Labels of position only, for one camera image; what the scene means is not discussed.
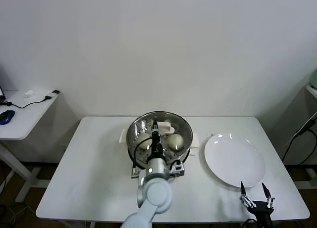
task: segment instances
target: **white plate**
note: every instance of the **white plate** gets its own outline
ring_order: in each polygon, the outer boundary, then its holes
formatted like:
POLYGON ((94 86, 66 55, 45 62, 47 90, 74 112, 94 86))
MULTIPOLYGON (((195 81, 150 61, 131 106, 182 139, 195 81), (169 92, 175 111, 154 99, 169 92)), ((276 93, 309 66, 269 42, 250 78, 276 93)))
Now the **white plate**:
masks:
POLYGON ((254 145, 234 134, 217 134, 205 146, 205 159, 222 181, 240 187, 253 187, 265 174, 265 162, 254 145))

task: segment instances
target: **metal pot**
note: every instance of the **metal pot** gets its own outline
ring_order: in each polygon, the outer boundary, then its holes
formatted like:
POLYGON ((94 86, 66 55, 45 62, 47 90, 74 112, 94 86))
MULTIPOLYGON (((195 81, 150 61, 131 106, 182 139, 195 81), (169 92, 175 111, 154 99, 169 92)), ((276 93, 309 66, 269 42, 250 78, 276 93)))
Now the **metal pot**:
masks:
MULTIPOLYGON (((181 116, 178 116, 174 113, 163 112, 163 111, 155 111, 144 114, 143 116, 137 118, 129 127, 127 131, 127 145, 128 145, 128 153, 133 160, 133 154, 135 147, 138 144, 138 137, 141 134, 152 132, 152 125, 154 120, 157 122, 168 122, 173 128, 173 133, 166 133, 161 138, 161 144, 163 146, 164 156, 166 158, 166 164, 171 164, 174 160, 185 161, 188 154, 189 148, 193 141, 193 132, 188 124, 188 122, 183 119, 181 116), (184 145, 181 149, 175 150, 168 146, 168 138, 173 135, 178 134, 183 137, 184 145)), ((150 155, 151 150, 144 150, 138 148, 136 151, 136 162, 137 166, 141 169, 145 168, 147 165, 147 158, 150 155)))

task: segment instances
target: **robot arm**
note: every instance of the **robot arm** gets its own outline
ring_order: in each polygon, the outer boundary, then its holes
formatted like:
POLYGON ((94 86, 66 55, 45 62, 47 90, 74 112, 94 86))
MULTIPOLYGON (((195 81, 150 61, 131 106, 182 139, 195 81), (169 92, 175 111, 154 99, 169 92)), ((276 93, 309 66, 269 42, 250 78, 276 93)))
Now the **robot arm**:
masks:
MULTIPOLYGON (((177 161, 172 171, 167 168, 158 124, 155 121, 151 138, 148 166, 138 174, 137 202, 140 209, 125 220, 122 228, 151 228, 154 215, 166 212, 172 204, 172 189, 167 180, 171 176, 184 175, 184 166, 180 161, 177 161)), ((135 178, 135 175, 132 170, 132 178, 135 178)))
POLYGON ((151 179, 144 185, 143 192, 140 210, 130 215, 122 228, 151 228, 154 215, 166 212, 172 204, 172 190, 165 179, 151 179))

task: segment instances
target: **white desk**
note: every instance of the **white desk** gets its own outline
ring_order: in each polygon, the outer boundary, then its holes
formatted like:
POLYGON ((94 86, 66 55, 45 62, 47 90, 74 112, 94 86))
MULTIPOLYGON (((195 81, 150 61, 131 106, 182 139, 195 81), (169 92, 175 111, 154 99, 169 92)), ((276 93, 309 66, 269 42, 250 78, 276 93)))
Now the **white desk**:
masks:
MULTIPOLYGON (((25 106, 31 102, 41 101, 45 95, 50 93, 50 91, 37 93, 38 95, 35 97, 25 98, 23 91, 4 92, 6 101, 11 101, 18 106, 25 106)), ((0 140, 22 140, 26 138, 56 98, 57 97, 54 97, 42 103, 32 104, 24 109, 20 109, 15 106, 0 106, 0 113, 7 110, 15 111, 14 117, 8 124, 0 125, 0 140)), ((0 145, 0 159, 12 168, 12 171, 6 177, 7 183, 13 176, 14 172, 17 172, 22 178, 26 180, 26 183, 22 187, 15 200, 16 202, 23 202, 31 187, 46 188, 48 186, 50 182, 49 180, 39 180, 36 178, 36 175, 40 171, 39 167, 35 167, 32 172, 30 172, 8 151, 3 143, 0 145)), ((2 191, 3 186, 4 183, 0 186, 0 191, 2 191)))
MULTIPOLYGON (((211 134, 235 133, 248 138, 266 162, 264 183, 276 198, 275 221, 310 216, 302 197, 258 120, 253 117, 187 117, 201 147, 185 162, 185 176, 171 182, 173 204, 157 223, 242 222, 253 217, 242 206, 238 188, 226 185, 207 168, 202 157, 211 134)), ((118 142, 135 117, 85 117, 79 124, 36 210, 39 218, 122 222, 138 210, 137 179, 132 162, 118 142)), ((266 200, 261 184, 248 189, 253 200, 266 200)))

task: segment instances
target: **blue mouse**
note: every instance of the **blue mouse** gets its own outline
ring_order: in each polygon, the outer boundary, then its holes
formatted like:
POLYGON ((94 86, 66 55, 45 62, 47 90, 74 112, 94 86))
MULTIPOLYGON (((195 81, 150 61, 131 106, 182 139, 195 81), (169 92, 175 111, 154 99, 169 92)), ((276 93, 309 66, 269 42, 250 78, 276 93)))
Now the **blue mouse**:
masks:
POLYGON ((0 114, 0 125, 7 124, 11 121, 13 116, 15 115, 15 111, 7 110, 0 114))

